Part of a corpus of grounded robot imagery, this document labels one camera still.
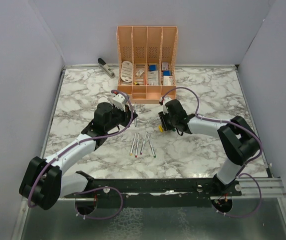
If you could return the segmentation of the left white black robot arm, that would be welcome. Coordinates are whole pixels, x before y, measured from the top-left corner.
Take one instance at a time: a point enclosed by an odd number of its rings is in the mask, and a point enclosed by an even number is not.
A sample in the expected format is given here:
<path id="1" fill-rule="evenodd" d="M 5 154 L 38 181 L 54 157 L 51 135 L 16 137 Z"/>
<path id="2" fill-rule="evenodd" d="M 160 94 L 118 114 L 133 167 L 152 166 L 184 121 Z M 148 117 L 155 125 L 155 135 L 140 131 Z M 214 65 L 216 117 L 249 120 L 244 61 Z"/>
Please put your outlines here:
<path id="1" fill-rule="evenodd" d="M 28 164 L 19 194 L 27 198 L 30 208 L 39 206 L 50 209 L 59 197 L 80 194 L 88 197 L 93 193 L 91 177 L 81 171 L 71 176 L 64 174 L 84 156 L 96 151 L 107 138 L 116 136 L 127 129 L 137 113 L 124 105 L 124 109 L 104 102 L 100 103 L 93 120 L 81 131 L 76 139 L 60 151 L 46 157 L 34 157 Z"/>

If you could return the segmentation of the yellow white pen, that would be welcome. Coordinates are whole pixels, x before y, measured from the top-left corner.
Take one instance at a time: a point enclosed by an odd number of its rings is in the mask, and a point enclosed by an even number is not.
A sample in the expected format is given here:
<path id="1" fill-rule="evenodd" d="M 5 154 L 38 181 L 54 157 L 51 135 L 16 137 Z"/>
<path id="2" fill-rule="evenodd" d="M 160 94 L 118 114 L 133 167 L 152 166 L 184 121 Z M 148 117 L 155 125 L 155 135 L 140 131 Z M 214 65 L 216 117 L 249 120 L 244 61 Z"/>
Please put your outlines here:
<path id="1" fill-rule="evenodd" d="M 130 155 L 130 156 L 132 156 L 132 154 L 133 154 L 133 150 L 134 150 L 134 146 L 135 146 L 136 138 L 137 138 L 137 133 L 135 132 L 135 134 L 134 134 L 134 138 L 133 138 L 133 141 L 132 141 L 132 144 L 131 144 L 130 153 L 129 153 L 129 155 Z"/>

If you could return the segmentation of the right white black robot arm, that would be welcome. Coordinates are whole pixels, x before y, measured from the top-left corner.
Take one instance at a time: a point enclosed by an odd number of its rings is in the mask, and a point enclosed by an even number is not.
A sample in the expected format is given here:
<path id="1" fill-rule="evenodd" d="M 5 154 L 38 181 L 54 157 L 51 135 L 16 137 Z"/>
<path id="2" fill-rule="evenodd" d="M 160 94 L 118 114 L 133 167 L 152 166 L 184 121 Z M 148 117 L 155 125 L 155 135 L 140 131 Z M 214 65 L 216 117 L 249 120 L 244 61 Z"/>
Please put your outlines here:
<path id="1" fill-rule="evenodd" d="M 176 130 L 177 134 L 201 134 L 221 141 L 227 156 L 223 166 L 214 175 L 212 189 L 219 196 L 226 194 L 230 184 L 243 170 L 248 161 L 262 151 L 262 144 L 245 119 L 236 116 L 231 120 L 205 118 L 187 114 L 177 99 L 160 99 L 163 110 L 158 113 L 163 130 Z"/>

